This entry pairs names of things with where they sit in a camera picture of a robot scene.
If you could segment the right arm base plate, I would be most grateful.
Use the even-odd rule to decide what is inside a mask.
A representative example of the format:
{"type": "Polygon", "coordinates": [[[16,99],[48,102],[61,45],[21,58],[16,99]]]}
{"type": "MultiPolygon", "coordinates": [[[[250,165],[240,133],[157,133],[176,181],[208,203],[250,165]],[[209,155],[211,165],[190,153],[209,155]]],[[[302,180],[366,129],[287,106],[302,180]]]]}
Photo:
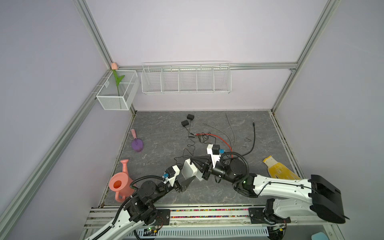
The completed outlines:
{"type": "Polygon", "coordinates": [[[252,224],[277,225],[291,223],[290,217],[283,219],[274,214],[268,214],[265,208],[262,207],[249,208],[249,216],[252,224]]]}

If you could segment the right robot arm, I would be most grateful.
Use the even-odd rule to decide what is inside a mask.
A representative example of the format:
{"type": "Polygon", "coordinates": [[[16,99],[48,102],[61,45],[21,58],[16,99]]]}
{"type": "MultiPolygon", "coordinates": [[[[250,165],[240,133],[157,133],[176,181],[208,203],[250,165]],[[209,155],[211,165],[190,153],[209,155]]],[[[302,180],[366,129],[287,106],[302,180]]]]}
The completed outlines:
{"type": "Polygon", "coordinates": [[[235,152],[187,159],[182,175],[199,181],[215,176],[231,183],[238,194],[247,198],[268,196],[262,211],[267,223],[299,216],[318,216],[334,224],[344,224],[348,219],[341,191],[322,176],[285,180],[253,174],[244,156],[235,152]]]}

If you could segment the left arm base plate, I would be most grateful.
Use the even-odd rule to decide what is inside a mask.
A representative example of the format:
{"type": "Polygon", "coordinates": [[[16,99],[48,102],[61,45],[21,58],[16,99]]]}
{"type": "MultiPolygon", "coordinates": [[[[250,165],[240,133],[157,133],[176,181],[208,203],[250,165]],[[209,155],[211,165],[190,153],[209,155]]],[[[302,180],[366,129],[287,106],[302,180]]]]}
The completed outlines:
{"type": "Polygon", "coordinates": [[[151,214],[146,220],[147,226],[168,226],[171,220],[170,209],[157,209],[155,213],[151,214]]]}

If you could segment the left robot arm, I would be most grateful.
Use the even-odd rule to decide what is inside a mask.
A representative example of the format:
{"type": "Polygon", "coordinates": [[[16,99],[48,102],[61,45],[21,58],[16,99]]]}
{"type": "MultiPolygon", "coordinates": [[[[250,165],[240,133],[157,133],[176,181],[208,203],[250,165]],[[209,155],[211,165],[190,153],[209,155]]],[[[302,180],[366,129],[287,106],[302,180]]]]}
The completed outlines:
{"type": "Polygon", "coordinates": [[[134,180],[134,193],[124,200],[115,217],[88,240],[122,240],[136,229],[151,225],[158,217],[154,203],[175,190],[184,192],[199,174],[194,164],[186,163],[185,170],[177,165],[168,168],[163,176],[148,175],[134,180]]]}

